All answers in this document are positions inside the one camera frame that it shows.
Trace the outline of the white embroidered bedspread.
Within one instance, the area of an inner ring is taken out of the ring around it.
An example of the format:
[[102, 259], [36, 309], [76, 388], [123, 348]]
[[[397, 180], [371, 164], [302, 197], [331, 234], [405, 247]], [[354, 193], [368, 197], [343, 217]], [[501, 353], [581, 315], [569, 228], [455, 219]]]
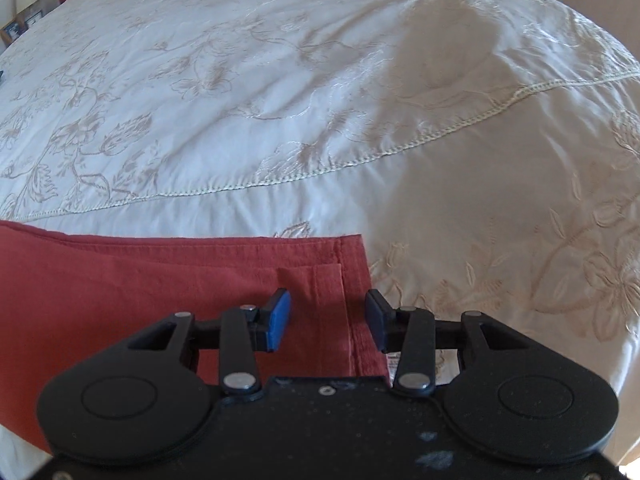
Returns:
[[606, 378], [639, 454], [639, 63], [555, 0], [68, 0], [1, 57], [1, 215], [359, 233], [392, 304]]

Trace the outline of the red pants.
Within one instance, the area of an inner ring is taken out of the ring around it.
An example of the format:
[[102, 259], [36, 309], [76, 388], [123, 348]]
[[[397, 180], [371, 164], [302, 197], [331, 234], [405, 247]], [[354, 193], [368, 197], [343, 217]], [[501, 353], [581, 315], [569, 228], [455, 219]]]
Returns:
[[44, 447], [36, 421], [46, 382], [177, 311], [214, 318], [292, 297], [264, 375], [383, 376], [363, 314], [370, 275], [362, 239], [122, 238], [1, 227], [1, 423]]

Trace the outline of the left wooden photo frame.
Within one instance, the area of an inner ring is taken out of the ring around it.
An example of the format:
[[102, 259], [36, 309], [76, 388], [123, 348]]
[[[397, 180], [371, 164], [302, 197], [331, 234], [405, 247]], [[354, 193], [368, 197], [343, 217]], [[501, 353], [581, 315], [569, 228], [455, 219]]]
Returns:
[[26, 32], [26, 30], [26, 25], [19, 18], [6, 23], [0, 28], [0, 36], [3, 44], [6, 47], [9, 47], [14, 43], [15, 40], [20, 38], [24, 34], [24, 32]]

